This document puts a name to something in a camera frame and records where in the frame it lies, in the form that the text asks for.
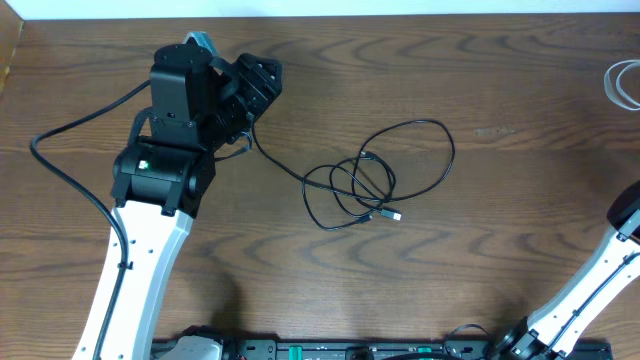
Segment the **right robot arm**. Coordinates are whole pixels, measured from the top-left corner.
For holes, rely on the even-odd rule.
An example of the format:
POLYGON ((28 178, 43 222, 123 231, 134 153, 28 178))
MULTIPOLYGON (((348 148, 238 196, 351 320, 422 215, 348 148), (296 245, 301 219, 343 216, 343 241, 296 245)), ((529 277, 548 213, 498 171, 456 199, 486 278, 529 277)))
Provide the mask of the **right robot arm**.
POLYGON ((588 325, 639 276, 639 184, 607 212, 608 227, 591 257, 544 306, 523 318, 490 359, 566 359, 588 325))

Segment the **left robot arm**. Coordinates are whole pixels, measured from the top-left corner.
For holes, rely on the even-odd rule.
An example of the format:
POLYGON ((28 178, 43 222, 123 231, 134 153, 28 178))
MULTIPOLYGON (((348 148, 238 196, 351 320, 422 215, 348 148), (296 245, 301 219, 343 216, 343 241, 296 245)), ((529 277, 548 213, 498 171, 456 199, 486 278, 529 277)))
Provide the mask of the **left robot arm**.
POLYGON ((178 253, 215 177, 216 152, 246 135, 282 92, 282 66, 248 53, 233 63, 205 46, 159 49, 152 105, 116 157, 116 227, 77 359, 146 359, 178 253))

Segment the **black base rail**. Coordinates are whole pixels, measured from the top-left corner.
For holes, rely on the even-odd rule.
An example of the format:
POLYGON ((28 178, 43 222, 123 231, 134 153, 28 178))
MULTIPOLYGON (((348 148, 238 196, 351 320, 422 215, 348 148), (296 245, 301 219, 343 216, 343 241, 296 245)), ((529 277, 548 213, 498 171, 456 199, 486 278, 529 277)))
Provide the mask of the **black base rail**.
POLYGON ((275 334, 218 332, 206 326, 192 326, 173 339, 152 342, 151 359, 196 359, 186 337, 210 339, 221 346, 221 360, 347 360, 390 359, 410 354, 414 359, 492 359, 492 344, 481 335, 449 335, 443 339, 321 339, 286 340, 275 334))

